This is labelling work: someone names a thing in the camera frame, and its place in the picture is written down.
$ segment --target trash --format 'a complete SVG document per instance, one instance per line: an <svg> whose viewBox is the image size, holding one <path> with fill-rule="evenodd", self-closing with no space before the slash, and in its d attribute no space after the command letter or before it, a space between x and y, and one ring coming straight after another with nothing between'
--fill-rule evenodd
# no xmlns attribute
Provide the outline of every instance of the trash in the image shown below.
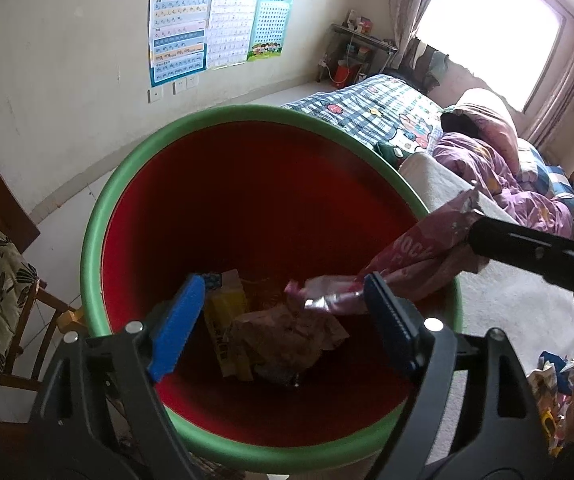
<svg viewBox="0 0 574 480"><path fill-rule="evenodd" d="M208 288L205 321L223 377L253 381L255 372L272 383L297 386L323 351L349 337L327 312L291 311L270 278L242 280L236 269L202 277Z"/></svg>
<svg viewBox="0 0 574 480"><path fill-rule="evenodd" d="M311 368L323 351L337 348L349 334L328 312L294 313L279 304L238 316L227 337L232 346L243 346L247 353L260 357L262 363L254 366L260 376L289 384Z"/></svg>
<svg viewBox="0 0 574 480"><path fill-rule="evenodd" d="M550 455L556 456L562 449L563 423L571 397L558 392L556 368L551 362L545 362L542 370L531 371L527 382L536 400Z"/></svg>
<svg viewBox="0 0 574 480"><path fill-rule="evenodd" d="M479 272L487 265L488 259L474 254L466 243L480 215L478 191L463 191L384 248L356 276L318 276L302 288L292 280L285 288L288 304L339 316L366 314L363 280L374 271L397 296L421 300L462 270Z"/></svg>
<svg viewBox="0 0 574 480"><path fill-rule="evenodd" d="M560 371L563 380L569 385L570 390L574 389L574 358L567 361L567 364Z"/></svg>
<svg viewBox="0 0 574 480"><path fill-rule="evenodd" d="M214 273L208 276L211 279L205 279L205 282L211 290L207 293L203 314L222 376L235 375L241 381L252 381L248 357L240 350L232 352L225 338L225 332L234 319L249 311L238 271L233 269L223 272L220 280L215 278Z"/></svg>

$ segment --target white wall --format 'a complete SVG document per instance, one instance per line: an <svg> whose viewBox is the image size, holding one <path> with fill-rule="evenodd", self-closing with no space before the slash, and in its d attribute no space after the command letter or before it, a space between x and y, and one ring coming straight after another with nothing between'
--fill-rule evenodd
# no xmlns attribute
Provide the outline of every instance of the white wall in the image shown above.
<svg viewBox="0 0 574 480"><path fill-rule="evenodd" d="M349 6L356 10L359 16L369 18L373 23L371 35L384 40L392 38L391 18L389 16L389 0L349 0ZM377 51L372 63L372 71L378 72L387 61L387 55Z"/></svg>
<svg viewBox="0 0 574 480"><path fill-rule="evenodd" d="M277 59L200 74L148 104L149 0L0 0L0 172L26 211L104 156L176 118L315 76L347 0L294 0Z"/></svg>

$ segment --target red container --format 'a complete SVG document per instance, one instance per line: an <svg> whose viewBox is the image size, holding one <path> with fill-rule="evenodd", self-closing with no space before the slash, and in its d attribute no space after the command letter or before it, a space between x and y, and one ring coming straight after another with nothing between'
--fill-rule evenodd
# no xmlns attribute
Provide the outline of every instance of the red container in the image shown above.
<svg viewBox="0 0 574 480"><path fill-rule="evenodd" d="M360 65L348 67L347 65L339 64L336 69L336 73L334 74L334 78L331 80L332 85L336 88L345 88L346 86L349 86L352 84L360 67Z"/></svg>
<svg viewBox="0 0 574 480"><path fill-rule="evenodd" d="M194 114L144 141L100 195L81 271L91 331L144 319L189 272L236 268L284 284L355 274L424 213L398 173L329 124L272 107ZM421 307L440 315L450 298ZM379 449L409 385L387 367L368 316L341 322L350 338L288 390L222 378L199 320L158 386L187 446L264 472L340 465Z"/></svg>

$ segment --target window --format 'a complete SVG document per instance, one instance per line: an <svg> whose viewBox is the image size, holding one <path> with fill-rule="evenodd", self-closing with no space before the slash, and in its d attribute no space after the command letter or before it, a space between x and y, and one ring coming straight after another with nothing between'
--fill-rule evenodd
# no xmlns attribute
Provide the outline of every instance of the window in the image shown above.
<svg viewBox="0 0 574 480"><path fill-rule="evenodd" d="M417 36L523 110L561 23L543 0L431 0Z"/></svg>

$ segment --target green trash can rim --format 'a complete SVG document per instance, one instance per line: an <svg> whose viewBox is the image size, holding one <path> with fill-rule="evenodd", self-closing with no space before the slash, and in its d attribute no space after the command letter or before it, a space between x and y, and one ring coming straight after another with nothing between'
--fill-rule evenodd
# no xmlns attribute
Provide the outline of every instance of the green trash can rim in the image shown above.
<svg viewBox="0 0 574 480"><path fill-rule="evenodd" d="M100 286L102 246L113 210L131 179L156 153L175 140L216 124L237 121L289 124L332 140L374 168L397 190L416 218L424 218L429 213L416 192L383 158L325 121L287 108L264 105L225 106L190 114L160 128L132 150L113 172L97 199L84 234L80 263L82 303L86 323L92 336L112 333ZM458 279L450 286L448 300L451 312L448 311L446 314L451 317L450 326L456 331L461 331L461 291ZM199 428L169 408L167 413L187 449L199 456L247 471L294 474L346 465L377 452L387 441L400 416L402 406L403 403L371 426L338 440L315 446L287 448L236 442Z"/></svg>

